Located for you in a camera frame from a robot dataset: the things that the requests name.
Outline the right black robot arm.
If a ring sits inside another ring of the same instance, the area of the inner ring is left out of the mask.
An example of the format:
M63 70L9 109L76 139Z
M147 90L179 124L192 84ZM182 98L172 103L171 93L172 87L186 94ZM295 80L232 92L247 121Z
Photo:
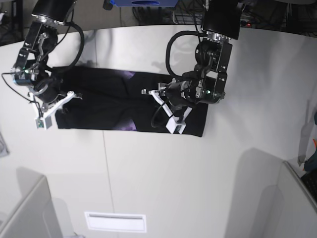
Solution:
M11 70L15 84L26 86L43 103L50 105L65 97L60 85L59 74L72 69L84 49L83 30L69 17L74 12L74 0L39 0L32 11L32 22ZM80 35L78 53L73 62L61 69L54 70L47 65L49 54L58 46L57 27L74 28Z

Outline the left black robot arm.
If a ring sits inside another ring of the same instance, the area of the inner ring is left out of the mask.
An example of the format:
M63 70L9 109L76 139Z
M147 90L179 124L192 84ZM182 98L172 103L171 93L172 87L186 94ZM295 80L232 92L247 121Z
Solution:
M173 107L193 108L198 103L216 104L225 95L227 69L232 53L230 40L238 40L243 4L237 0L208 0L198 31L180 31L171 37L165 53L170 83L159 83L155 90ZM171 47L182 36L195 36L194 70L177 75L170 65Z

